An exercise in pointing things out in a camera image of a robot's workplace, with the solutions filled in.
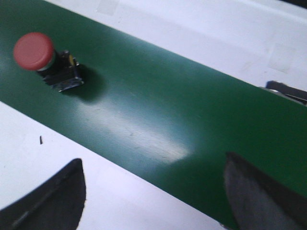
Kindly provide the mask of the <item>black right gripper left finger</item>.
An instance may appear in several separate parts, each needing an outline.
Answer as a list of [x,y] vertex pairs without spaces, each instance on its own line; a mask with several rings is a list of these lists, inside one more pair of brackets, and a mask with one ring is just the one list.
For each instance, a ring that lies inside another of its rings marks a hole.
[[86,200],[81,159],[73,159],[39,187],[0,211],[2,230],[75,230]]

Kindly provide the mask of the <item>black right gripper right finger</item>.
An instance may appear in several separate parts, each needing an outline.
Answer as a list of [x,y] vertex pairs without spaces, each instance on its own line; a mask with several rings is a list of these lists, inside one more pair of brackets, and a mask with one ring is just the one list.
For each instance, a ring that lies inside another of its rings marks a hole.
[[234,152],[226,154],[224,185],[239,229],[307,228],[307,199]]

